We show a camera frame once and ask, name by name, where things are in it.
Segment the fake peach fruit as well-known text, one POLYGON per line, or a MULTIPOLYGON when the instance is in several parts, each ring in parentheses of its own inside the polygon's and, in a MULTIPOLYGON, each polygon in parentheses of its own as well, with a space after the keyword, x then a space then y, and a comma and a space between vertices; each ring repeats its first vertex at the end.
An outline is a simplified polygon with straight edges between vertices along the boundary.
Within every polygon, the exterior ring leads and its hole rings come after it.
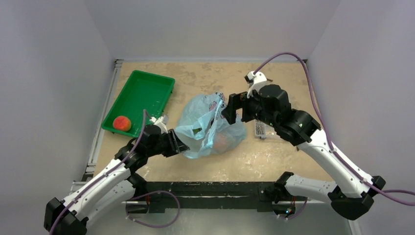
POLYGON ((126 116, 117 116, 113 121, 113 128, 118 131, 128 132, 131 127, 132 123, 126 116))

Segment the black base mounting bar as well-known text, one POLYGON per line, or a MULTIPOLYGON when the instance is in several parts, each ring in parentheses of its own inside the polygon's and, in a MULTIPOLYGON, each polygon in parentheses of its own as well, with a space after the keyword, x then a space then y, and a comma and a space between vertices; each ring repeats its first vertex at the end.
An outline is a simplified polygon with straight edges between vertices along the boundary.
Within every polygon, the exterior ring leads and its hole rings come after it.
POLYGON ((149 182, 126 203, 130 214, 166 209, 256 210, 290 216, 304 197, 283 194, 274 182, 149 182))

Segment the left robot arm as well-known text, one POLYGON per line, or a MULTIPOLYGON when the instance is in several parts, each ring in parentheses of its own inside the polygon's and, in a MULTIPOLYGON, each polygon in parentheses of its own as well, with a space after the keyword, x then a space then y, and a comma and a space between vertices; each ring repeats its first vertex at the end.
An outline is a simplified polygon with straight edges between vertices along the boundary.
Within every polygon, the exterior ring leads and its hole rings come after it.
POLYGON ((150 204, 147 181, 136 171, 150 157, 171 157, 189 150, 174 129, 146 125, 139 136, 119 149, 114 159, 95 177, 64 199, 51 199, 44 216, 44 228, 51 235, 84 235, 92 219, 113 204, 143 200, 150 204))

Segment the green plastic tray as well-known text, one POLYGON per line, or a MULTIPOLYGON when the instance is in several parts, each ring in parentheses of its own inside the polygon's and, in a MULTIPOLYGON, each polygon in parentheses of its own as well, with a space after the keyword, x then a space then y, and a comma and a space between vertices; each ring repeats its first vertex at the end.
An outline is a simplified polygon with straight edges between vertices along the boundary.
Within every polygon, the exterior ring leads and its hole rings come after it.
POLYGON ((133 71, 106 115, 101 128, 111 133, 137 138, 142 127, 143 110, 145 109, 152 117, 160 117, 174 85, 174 78, 144 71, 133 71), (125 116, 131 121, 132 127, 128 131, 117 130, 113 127, 113 121, 118 116, 125 116))

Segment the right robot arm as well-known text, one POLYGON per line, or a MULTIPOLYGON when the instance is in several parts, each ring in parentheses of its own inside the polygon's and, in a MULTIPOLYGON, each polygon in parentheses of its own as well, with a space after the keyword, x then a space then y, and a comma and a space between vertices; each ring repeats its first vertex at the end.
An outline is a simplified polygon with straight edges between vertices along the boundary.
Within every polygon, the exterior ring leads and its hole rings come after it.
POLYGON ((369 211, 374 197, 385 186, 380 176, 360 170, 327 140, 326 132, 306 111, 292 108, 288 93, 278 85, 266 85, 253 95, 231 94, 222 111, 228 123, 236 122, 236 111, 242 110, 242 121, 258 120, 272 127, 283 140, 310 156, 332 181, 319 181, 284 172, 264 193, 279 202, 296 196, 328 203, 348 220, 356 220, 369 211))

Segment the clear plastic screw box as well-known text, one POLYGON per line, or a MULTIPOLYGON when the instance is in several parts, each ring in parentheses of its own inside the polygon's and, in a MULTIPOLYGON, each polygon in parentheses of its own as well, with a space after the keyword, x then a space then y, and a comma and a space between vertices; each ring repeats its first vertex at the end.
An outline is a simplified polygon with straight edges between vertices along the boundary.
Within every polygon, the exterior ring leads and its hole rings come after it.
POLYGON ((254 123, 254 134, 257 138, 260 139, 277 139, 279 136, 274 131, 273 127, 259 121, 255 120, 254 123))

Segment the aluminium frame rail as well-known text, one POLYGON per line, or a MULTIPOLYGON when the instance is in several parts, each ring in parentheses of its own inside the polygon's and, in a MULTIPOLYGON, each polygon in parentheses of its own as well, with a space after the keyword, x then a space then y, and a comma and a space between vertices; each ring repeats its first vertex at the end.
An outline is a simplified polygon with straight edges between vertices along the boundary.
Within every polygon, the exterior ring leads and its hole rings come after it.
POLYGON ((84 184, 87 183, 89 179, 91 179, 95 173, 99 151, 102 144, 102 139, 104 137, 104 130, 102 129, 101 125, 105 120, 105 117, 109 110, 111 109, 114 93, 116 91, 116 86, 119 78, 119 73, 121 71, 121 67, 123 65, 123 59, 116 59, 115 60, 115 67, 113 70, 112 78, 110 80, 109 89, 106 94, 106 98, 104 101, 104 105, 102 108, 102 112, 99 116, 97 127, 95 129, 94 138, 92 141, 92 146, 90 149, 90 153, 88 155, 88 161, 86 165, 85 172, 81 178, 81 181, 73 181, 69 193, 72 194, 76 192, 79 188, 81 188, 84 184))

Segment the light blue plastic bag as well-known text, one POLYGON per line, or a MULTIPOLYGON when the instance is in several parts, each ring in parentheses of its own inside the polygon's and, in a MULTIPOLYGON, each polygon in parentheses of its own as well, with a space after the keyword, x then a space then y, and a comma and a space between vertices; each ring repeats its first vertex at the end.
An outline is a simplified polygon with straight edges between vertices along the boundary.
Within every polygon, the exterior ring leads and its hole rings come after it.
POLYGON ((184 156, 198 159, 235 149, 247 136, 247 129, 237 117, 229 124, 221 112, 226 107, 224 94, 199 94, 182 111, 175 128, 178 138, 189 147, 184 156))

